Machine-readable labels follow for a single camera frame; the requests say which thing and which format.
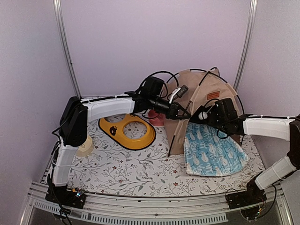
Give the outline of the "blue snowman print cushion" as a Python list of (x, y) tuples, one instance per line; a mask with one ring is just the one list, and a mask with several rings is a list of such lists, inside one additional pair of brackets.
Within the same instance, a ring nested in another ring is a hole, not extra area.
[(241, 171), (249, 162), (242, 147), (208, 125), (188, 123), (183, 143), (189, 175), (224, 177)]

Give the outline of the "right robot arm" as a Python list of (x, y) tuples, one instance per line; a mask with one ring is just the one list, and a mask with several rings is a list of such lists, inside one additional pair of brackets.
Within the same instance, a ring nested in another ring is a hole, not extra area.
[(253, 204), (270, 185), (300, 169), (300, 117), (238, 114), (230, 98), (215, 100), (199, 114), (227, 135), (251, 136), (266, 169), (247, 184), (242, 200)]

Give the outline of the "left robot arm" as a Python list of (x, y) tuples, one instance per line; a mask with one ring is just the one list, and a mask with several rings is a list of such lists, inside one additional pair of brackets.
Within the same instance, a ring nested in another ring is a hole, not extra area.
[(60, 119), (60, 125), (52, 134), (58, 137), (56, 148), (52, 151), (54, 159), (52, 170), (47, 177), (49, 191), (59, 203), (66, 203), (70, 196), (81, 194), (67, 190), (68, 173), (76, 151), (87, 140), (89, 122), (117, 114), (140, 113), (154, 110), (167, 119), (189, 119), (191, 114), (175, 99), (181, 98), (188, 91), (186, 85), (176, 81), (176, 88), (168, 93), (166, 83), (149, 75), (135, 91), (121, 95), (83, 100), (76, 96), (68, 100)]

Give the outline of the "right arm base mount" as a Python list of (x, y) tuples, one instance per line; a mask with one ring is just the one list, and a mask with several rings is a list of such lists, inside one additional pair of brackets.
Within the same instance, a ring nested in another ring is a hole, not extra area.
[(246, 207), (252, 204), (262, 203), (267, 200), (264, 190), (260, 190), (253, 178), (246, 185), (246, 190), (241, 192), (233, 192), (225, 194), (225, 199), (228, 203), (229, 209)]

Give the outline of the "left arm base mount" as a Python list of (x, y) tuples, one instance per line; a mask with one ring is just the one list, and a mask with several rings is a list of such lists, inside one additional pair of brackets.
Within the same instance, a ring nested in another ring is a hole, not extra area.
[(83, 209), (86, 195), (82, 191), (68, 190), (65, 186), (49, 186), (45, 199), (49, 202), (61, 204), (62, 206)]

